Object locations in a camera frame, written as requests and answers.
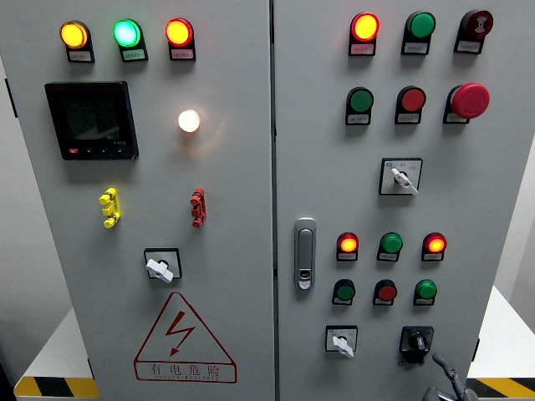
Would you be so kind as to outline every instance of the electrical hazard warning sign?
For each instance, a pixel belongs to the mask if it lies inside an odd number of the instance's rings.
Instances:
[[[236,383],[237,367],[193,306],[167,298],[134,360],[138,380]]]

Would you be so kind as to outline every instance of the yellow terminal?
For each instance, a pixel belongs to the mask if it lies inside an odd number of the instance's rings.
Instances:
[[[104,227],[111,228],[120,219],[119,197],[115,188],[108,188],[99,198],[102,207],[102,215],[108,217],[104,221]]]

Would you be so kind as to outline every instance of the lightning bolt symbol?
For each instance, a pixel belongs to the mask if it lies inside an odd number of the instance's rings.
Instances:
[[[179,344],[176,347],[171,349],[171,353],[169,354],[170,357],[172,357],[173,355],[178,353],[178,348],[180,348],[182,343],[185,342],[185,340],[190,336],[191,332],[193,332],[193,330],[195,330],[195,326],[194,327],[183,328],[181,330],[175,330],[176,326],[178,325],[178,323],[180,323],[180,321],[182,320],[182,318],[185,315],[186,314],[183,311],[178,312],[178,315],[176,315],[175,320],[173,321],[173,323],[167,329],[166,336],[172,336],[173,334],[178,334],[180,332],[186,332],[186,335],[184,336],[184,338],[182,338],[182,341],[180,341]]]

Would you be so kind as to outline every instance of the white light bulb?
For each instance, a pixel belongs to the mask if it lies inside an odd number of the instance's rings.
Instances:
[[[178,126],[185,132],[194,132],[201,124],[201,117],[195,110],[184,110],[178,116]]]

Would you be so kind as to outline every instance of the meter display screen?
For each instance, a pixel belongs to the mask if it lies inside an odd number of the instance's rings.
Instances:
[[[65,160],[133,160],[138,156],[126,82],[44,87]]]

